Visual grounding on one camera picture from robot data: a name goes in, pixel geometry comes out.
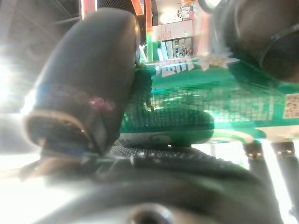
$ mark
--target black textured surface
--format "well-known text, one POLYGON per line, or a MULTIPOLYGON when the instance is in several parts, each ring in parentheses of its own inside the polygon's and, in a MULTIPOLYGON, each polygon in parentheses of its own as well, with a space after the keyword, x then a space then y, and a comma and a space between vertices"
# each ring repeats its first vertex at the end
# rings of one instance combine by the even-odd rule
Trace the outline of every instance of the black textured surface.
POLYGON ((200 159, 202 157, 209 157, 205 153, 189 147, 160 147, 157 148, 134 148, 113 146, 109 152, 110 156, 120 156, 129 158, 134 157, 167 157, 167 158, 180 158, 180 159, 200 159))

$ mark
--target ceiling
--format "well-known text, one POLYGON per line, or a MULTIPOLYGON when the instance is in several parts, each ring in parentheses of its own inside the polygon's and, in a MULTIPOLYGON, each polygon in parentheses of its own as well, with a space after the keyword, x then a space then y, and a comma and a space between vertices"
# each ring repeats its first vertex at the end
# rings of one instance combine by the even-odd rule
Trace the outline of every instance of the ceiling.
MULTIPOLYGON (((10 102, 0 105, 0 113, 15 113, 22 108, 24 96, 52 50, 79 21, 79 0, 0 0, 0 3, 0 58, 9 59, 9 65, 17 71, 13 83, 18 89, 10 102)), ((131 0, 98 0, 98 6, 134 12, 131 0)))

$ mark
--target black plastic part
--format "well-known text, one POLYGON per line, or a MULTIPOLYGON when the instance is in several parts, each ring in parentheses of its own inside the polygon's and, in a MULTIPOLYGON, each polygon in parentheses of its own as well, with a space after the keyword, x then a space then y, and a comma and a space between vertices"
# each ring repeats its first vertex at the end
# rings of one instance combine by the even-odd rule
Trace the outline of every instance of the black plastic part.
POLYGON ((298 15, 298 0, 223 0, 213 21, 236 57, 279 80, 299 82, 298 15))
POLYGON ((101 8, 76 24, 37 81, 36 104, 26 118, 30 139, 49 140, 60 129, 62 134, 53 141, 67 143, 75 139, 69 134, 64 139, 69 128, 76 139, 85 137, 92 149, 105 154, 119 137, 138 41, 138 23, 127 11, 101 8))
POLYGON ((93 176, 94 182, 87 195, 36 224, 72 223, 93 213, 140 203, 159 203, 190 210, 223 224, 282 223, 272 191, 234 164, 223 162, 217 165, 217 160, 212 159, 201 165, 201 160, 197 160, 197 166, 204 168, 190 174, 196 166, 195 161, 189 166, 189 160, 167 161, 164 165, 165 161, 148 160, 143 167, 132 166, 135 162, 118 160, 109 163, 106 172, 93 176), (176 170, 171 163, 177 164, 176 170), (206 170, 221 173, 228 167, 230 169, 224 172, 227 175, 205 175, 206 170))

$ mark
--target bright light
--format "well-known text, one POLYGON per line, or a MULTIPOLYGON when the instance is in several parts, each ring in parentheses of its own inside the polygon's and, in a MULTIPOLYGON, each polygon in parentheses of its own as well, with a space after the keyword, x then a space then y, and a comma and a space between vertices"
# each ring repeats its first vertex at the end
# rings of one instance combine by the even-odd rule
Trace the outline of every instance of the bright light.
POLYGON ((206 0, 206 4, 210 7, 210 8, 215 8, 221 0, 206 0))
POLYGON ((160 22, 163 24, 181 21, 180 18, 177 17, 177 12, 167 12, 160 15, 160 22))
POLYGON ((38 154, 25 155, 3 155, 0 156, 0 172, 11 169, 18 169, 39 160, 38 154))
POLYGON ((17 178, 0 179, 0 222, 30 224, 62 207, 76 195, 66 188, 48 188, 43 179, 21 183, 17 178))
POLYGON ((160 48, 158 48, 158 56, 159 56, 159 60, 160 61, 164 61, 164 57, 163 57, 163 54, 162 54, 162 50, 160 48))
POLYGON ((3 62, 0 62, 0 103, 5 102, 10 94, 11 73, 3 62))
POLYGON ((143 59, 142 59, 142 57, 140 57, 140 61, 144 60, 145 62, 148 62, 148 59, 146 58, 146 55, 144 53, 145 46, 146 45, 143 45, 143 46, 139 45, 140 53, 141 53, 141 55, 143 57, 143 59))
POLYGON ((30 93, 25 97, 24 107, 21 109, 21 114, 25 115, 32 111, 33 106, 36 103, 36 90, 30 91, 30 93))
POLYGON ((264 158, 273 183, 275 195, 279 203, 281 218, 285 224, 297 224, 295 217, 289 214, 289 211, 292 208, 292 202, 271 143, 263 139, 261 139, 260 142, 263 146, 264 158))

